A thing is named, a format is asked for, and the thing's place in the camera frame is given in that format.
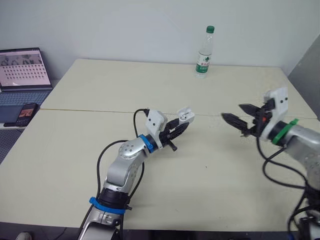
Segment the plastic water bottle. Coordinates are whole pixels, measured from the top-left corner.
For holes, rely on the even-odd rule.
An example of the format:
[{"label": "plastic water bottle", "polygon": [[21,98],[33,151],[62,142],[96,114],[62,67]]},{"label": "plastic water bottle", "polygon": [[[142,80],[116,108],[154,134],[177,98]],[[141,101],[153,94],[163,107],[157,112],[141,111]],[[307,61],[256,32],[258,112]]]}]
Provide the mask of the plastic water bottle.
[{"label": "plastic water bottle", "polygon": [[207,26],[206,27],[206,34],[204,41],[202,43],[202,47],[199,50],[198,58],[196,61],[195,67],[195,75],[198,78],[205,78],[207,75],[207,71],[210,64],[210,59],[213,50],[213,36],[214,36],[215,27],[214,26]]}]

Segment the phone screen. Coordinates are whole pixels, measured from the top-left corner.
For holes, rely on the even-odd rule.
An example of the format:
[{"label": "phone screen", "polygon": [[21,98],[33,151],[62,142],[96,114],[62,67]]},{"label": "phone screen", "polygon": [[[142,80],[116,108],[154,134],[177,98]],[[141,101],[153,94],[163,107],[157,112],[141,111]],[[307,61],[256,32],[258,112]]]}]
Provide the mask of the phone screen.
[{"label": "phone screen", "polygon": [[33,111],[34,111],[33,108],[30,108],[30,109],[22,109],[22,111],[20,112],[19,118],[31,117]]}]

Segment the bottle label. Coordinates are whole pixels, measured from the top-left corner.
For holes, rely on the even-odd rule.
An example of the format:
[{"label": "bottle label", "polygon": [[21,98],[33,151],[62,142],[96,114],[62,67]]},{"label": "bottle label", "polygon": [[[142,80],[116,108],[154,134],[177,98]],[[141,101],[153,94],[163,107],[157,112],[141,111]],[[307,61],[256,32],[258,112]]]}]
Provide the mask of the bottle label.
[{"label": "bottle label", "polygon": [[210,59],[211,59],[211,54],[210,55],[203,55],[199,52],[198,59],[196,61],[195,70],[201,74],[206,73],[209,68]]}]

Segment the laptop screen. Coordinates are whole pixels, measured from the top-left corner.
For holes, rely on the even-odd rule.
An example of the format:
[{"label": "laptop screen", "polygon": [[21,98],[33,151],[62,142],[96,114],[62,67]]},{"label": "laptop screen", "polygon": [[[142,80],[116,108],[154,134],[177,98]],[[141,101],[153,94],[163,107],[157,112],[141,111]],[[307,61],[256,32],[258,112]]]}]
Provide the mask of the laptop screen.
[{"label": "laptop screen", "polygon": [[2,90],[51,87],[40,49],[0,50],[0,87]]}]

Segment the blue ring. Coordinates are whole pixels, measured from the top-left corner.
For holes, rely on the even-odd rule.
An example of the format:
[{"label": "blue ring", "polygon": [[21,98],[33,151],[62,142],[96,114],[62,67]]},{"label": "blue ring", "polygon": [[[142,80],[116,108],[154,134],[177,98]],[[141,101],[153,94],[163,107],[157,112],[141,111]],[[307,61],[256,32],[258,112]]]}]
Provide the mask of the blue ring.
[{"label": "blue ring", "polygon": [[154,150],[154,146],[149,142],[149,140],[144,135],[139,135],[142,138],[143,142],[145,143],[146,147],[149,149],[149,152],[152,154]]},{"label": "blue ring", "polygon": [[98,201],[96,200],[96,198],[94,196],[92,196],[90,198],[89,203],[93,204],[97,209],[104,211],[104,212],[107,212],[107,213],[111,213],[111,214],[123,215],[126,212],[125,209],[117,209],[117,208],[102,206],[100,203],[98,203]]}]

